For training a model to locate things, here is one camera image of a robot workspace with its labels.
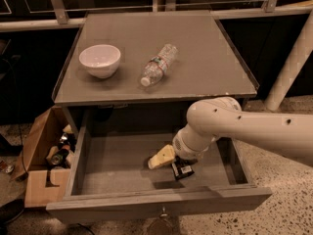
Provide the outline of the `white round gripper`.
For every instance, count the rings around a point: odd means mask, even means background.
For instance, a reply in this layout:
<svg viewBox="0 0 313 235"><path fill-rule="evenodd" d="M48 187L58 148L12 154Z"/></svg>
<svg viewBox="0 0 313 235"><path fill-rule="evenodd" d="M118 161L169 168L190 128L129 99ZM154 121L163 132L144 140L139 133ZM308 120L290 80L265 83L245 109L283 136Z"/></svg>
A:
<svg viewBox="0 0 313 235"><path fill-rule="evenodd" d="M218 139L218 135L211 133L199 134L187 124L174 136L173 146L164 146L148 160L148 167L149 169L156 169L170 165L175 161L175 154L183 160L198 160L208 151L211 144Z"/></svg>

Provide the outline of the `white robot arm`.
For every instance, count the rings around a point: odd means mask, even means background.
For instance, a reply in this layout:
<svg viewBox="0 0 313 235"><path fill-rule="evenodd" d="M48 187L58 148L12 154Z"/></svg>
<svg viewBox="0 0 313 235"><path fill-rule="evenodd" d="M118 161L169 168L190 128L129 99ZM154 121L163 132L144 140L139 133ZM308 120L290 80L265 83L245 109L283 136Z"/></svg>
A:
<svg viewBox="0 0 313 235"><path fill-rule="evenodd" d="M313 165L313 116L254 113L232 97L200 100L187 111L187 124L148 160L150 169L175 159L195 161L221 138L233 138L299 163Z"/></svg>

